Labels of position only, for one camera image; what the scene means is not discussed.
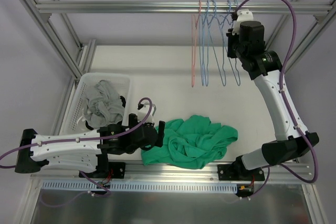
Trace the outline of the green tank top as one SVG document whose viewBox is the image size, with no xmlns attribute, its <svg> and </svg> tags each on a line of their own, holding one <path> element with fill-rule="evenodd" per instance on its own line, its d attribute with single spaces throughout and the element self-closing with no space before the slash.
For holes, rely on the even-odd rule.
<svg viewBox="0 0 336 224">
<path fill-rule="evenodd" d="M 143 165 L 169 164 L 185 169 L 202 169 L 222 159 L 231 143 L 238 140 L 238 131 L 210 118 L 192 115 L 187 120 L 166 122 L 162 147 L 142 151 Z"/>
</svg>

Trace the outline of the pink hanger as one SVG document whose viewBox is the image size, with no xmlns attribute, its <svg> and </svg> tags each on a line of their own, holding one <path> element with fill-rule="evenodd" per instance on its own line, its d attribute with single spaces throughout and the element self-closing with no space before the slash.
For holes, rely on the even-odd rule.
<svg viewBox="0 0 336 224">
<path fill-rule="evenodd" d="M 202 10 L 202 1 L 198 1 L 198 11 L 197 15 L 193 14 L 191 18 L 191 35 L 192 35 L 192 47 L 191 47 L 191 87 L 195 86 L 195 65 L 196 65 L 196 47 L 198 38 L 198 23 Z"/>
</svg>

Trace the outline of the black tank top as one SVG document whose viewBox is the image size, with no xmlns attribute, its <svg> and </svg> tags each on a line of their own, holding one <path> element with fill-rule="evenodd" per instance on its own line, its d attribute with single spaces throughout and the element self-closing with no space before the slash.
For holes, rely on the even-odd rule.
<svg viewBox="0 0 336 224">
<path fill-rule="evenodd" d="M 125 99 L 125 97 L 123 97 L 122 95 L 120 96 L 120 100 L 121 100 L 121 102 L 122 102 L 122 106 L 125 108 L 125 106 L 126 106 L 126 99 Z"/>
</svg>

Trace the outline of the dark grey tank top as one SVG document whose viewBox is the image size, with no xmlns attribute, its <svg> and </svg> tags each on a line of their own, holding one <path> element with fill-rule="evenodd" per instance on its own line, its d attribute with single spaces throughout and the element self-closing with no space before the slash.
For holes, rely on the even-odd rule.
<svg viewBox="0 0 336 224">
<path fill-rule="evenodd" d="M 111 81 L 101 80 L 88 86 L 83 98 L 83 108 L 92 112 L 91 126 L 94 129 L 122 122 L 125 108 Z"/>
</svg>

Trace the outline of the white tank top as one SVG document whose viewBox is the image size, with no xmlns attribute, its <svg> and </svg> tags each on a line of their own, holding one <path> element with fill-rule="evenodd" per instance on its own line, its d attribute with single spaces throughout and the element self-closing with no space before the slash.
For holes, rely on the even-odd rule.
<svg viewBox="0 0 336 224">
<path fill-rule="evenodd" d="M 87 109 L 82 109 L 80 117 L 77 119 L 76 123 L 82 131 L 84 130 L 93 130 L 94 128 L 91 126 L 91 117 L 92 112 Z"/>
</svg>

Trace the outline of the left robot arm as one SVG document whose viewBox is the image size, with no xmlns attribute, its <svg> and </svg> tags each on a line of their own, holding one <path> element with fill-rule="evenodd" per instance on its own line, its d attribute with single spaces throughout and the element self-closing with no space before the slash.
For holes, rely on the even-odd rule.
<svg viewBox="0 0 336 224">
<path fill-rule="evenodd" d="M 98 130 L 61 136 L 44 136 L 25 129 L 20 141 L 14 171 L 32 174 L 42 169 L 78 170 L 89 177 L 105 177 L 109 171 L 108 155 L 133 154 L 162 147 L 165 122 L 158 127 L 144 123 L 129 127 L 110 124 Z"/>
</svg>

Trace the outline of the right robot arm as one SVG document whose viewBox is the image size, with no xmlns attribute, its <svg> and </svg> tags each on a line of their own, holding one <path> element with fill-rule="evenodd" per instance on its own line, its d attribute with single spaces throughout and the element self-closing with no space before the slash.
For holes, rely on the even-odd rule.
<svg viewBox="0 0 336 224">
<path fill-rule="evenodd" d="M 304 156 L 313 157 L 314 183 L 318 165 L 314 146 L 319 143 L 317 133 L 310 132 L 301 121 L 289 92 L 286 90 L 283 66 L 274 51 L 267 51 L 264 26 L 258 21 L 237 23 L 227 32 L 228 56 L 241 61 L 243 69 L 260 91 L 274 126 L 275 140 L 261 148 L 241 155 L 231 164 L 231 170 L 240 180 L 247 180 L 254 171 L 263 167 L 282 166 L 284 162 Z"/>
</svg>

